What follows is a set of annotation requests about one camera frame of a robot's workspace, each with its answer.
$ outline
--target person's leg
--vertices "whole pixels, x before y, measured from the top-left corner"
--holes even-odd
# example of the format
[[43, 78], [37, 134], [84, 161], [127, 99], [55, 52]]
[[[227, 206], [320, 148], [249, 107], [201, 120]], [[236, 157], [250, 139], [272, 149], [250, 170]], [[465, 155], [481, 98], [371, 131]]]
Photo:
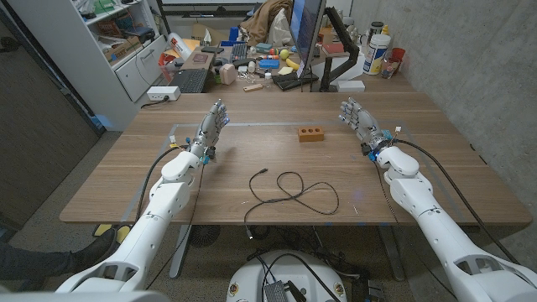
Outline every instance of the person's leg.
[[117, 230], [109, 229], [76, 253], [32, 252], [0, 242], [0, 280], [43, 279], [78, 273], [108, 255], [116, 236]]
[[70, 252], [41, 253], [0, 242], [0, 279], [42, 279], [67, 273], [73, 267]]

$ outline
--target power strip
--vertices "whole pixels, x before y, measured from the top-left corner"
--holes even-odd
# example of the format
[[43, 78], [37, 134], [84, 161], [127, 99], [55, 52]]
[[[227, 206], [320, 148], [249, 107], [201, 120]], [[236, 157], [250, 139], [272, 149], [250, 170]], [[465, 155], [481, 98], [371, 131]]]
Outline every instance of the power strip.
[[178, 86], [152, 86], [148, 90], [151, 101], [162, 101], [165, 96], [168, 96], [170, 101], [176, 101], [180, 95], [181, 91]]

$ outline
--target cup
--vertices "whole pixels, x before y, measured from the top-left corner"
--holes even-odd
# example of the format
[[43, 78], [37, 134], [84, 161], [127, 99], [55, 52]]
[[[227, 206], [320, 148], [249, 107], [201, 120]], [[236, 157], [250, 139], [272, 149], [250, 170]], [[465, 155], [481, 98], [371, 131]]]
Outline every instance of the cup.
[[[406, 52], [406, 50], [396, 47], [396, 48], [392, 49], [392, 57], [400, 59], [401, 60], [400, 63], [403, 63], [403, 57], [404, 57], [405, 52]], [[393, 76], [397, 75], [397, 72], [399, 71], [399, 68], [401, 68], [400, 63], [399, 63], [399, 66], [397, 66], [397, 68], [395, 69], [395, 72], [394, 72]]]
[[385, 56], [383, 59], [383, 64], [381, 66], [380, 75], [384, 79], [389, 79], [394, 75], [394, 72], [401, 64], [401, 59], [394, 58], [393, 56]]

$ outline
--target gray wall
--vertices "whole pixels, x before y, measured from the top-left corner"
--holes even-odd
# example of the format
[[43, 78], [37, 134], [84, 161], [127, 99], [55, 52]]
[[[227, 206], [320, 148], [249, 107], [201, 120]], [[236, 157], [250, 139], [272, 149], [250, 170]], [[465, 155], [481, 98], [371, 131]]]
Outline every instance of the gray wall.
[[[351, 16], [388, 24], [407, 80], [537, 215], [537, 2], [354, 0]], [[537, 270], [535, 222], [502, 241]]]

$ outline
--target label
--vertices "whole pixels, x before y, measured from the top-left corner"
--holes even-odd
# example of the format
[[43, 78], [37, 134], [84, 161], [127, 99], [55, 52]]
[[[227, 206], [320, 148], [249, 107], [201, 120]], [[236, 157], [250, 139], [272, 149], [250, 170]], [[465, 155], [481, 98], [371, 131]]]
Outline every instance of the label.
[[387, 49], [376, 49], [372, 46], [369, 46], [368, 54], [366, 55], [366, 60], [363, 63], [363, 70], [371, 74], [377, 74], [380, 72], [380, 67], [386, 54]]

